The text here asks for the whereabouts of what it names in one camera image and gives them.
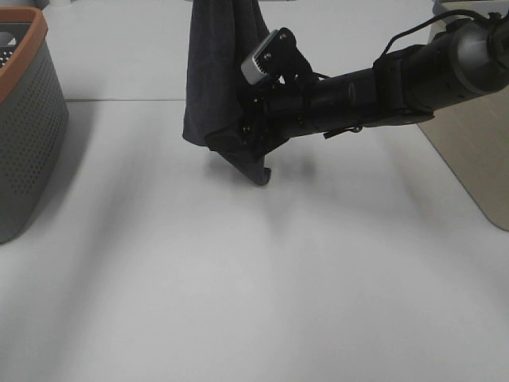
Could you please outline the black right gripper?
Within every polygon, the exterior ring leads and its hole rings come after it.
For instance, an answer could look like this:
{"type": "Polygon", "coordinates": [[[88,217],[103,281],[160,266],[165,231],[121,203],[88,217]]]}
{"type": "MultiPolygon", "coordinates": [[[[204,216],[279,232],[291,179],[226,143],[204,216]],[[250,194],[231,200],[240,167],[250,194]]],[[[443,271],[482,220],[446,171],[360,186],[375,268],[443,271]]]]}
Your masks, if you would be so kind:
{"type": "Polygon", "coordinates": [[[318,81],[318,75],[290,72],[247,85],[239,93],[242,115],[228,127],[205,136],[207,147],[229,162],[258,162],[288,141],[277,131],[274,120],[302,114],[303,92],[318,81]]]}

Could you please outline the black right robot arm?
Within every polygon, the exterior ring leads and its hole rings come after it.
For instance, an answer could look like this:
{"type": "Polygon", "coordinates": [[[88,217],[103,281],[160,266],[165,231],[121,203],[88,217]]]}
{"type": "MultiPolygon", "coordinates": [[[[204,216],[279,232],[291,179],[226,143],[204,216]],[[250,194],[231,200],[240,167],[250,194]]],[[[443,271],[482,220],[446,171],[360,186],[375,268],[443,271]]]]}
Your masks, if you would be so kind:
{"type": "Polygon", "coordinates": [[[256,161],[291,138],[425,122],[437,110],[504,89],[507,16],[458,10],[445,18],[430,43],[386,47],[370,68],[334,77],[314,72],[293,33],[276,29],[242,64],[242,118],[208,134],[207,146],[256,161]]]}

